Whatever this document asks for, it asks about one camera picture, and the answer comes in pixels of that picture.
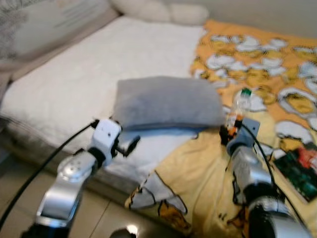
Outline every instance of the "white mattress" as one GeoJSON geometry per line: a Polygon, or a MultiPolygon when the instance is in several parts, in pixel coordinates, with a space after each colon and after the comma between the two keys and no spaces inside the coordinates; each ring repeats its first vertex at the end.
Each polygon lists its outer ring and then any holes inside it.
{"type": "MultiPolygon", "coordinates": [[[[28,128],[30,140],[41,138],[57,147],[93,119],[111,115],[118,80],[190,76],[189,67],[201,33],[202,27],[120,17],[14,82],[4,96],[0,116],[28,128]]],[[[85,148],[92,132],[76,138],[66,150],[85,148]]],[[[166,151],[193,135],[185,130],[163,130],[165,141],[167,134],[173,146],[166,145],[166,151]]],[[[153,160],[142,162],[146,168],[142,173],[154,167],[153,160]]]]}

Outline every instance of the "green bottle cap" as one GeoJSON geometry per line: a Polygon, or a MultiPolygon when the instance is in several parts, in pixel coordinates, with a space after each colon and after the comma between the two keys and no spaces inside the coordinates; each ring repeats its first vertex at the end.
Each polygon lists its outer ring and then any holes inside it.
{"type": "Polygon", "coordinates": [[[248,96],[250,96],[250,95],[251,95],[251,90],[248,89],[248,88],[243,88],[242,91],[241,91],[241,95],[248,95],[248,96]]]}

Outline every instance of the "plastic bottle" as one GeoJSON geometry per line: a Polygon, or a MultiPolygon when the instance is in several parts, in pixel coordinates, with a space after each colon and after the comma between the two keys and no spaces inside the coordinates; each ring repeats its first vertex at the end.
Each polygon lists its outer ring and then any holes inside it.
{"type": "Polygon", "coordinates": [[[238,128],[236,127],[236,121],[242,121],[250,107],[251,90],[248,88],[243,88],[241,93],[234,98],[231,112],[227,117],[226,127],[229,136],[234,136],[237,133],[238,128]]]}

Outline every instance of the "yellow blanket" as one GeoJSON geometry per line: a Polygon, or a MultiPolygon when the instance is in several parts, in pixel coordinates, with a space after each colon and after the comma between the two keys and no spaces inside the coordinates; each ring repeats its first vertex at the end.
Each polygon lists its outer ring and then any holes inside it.
{"type": "MultiPolygon", "coordinates": [[[[191,73],[209,80],[229,110],[233,96],[252,88],[248,115],[261,122],[259,141],[277,158],[317,139],[317,40],[209,20],[191,73]]],[[[246,216],[233,201],[229,157],[218,130],[206,130],[171,155],[127,200],[185,234],[240,237],[246,216]]],[[[303,203],[274,172],[275,180],[317,237],[317,200],[303,203]]]]}

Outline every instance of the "gray pillow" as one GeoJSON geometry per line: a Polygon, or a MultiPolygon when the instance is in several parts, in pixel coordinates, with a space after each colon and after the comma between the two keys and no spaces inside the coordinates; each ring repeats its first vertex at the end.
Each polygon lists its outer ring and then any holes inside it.
{"type": "Polygon", "coordinates": [[[212,84],[165,76],[119,81],[112,118],[130,130],[224,123],[220,98],[212,84]]]}

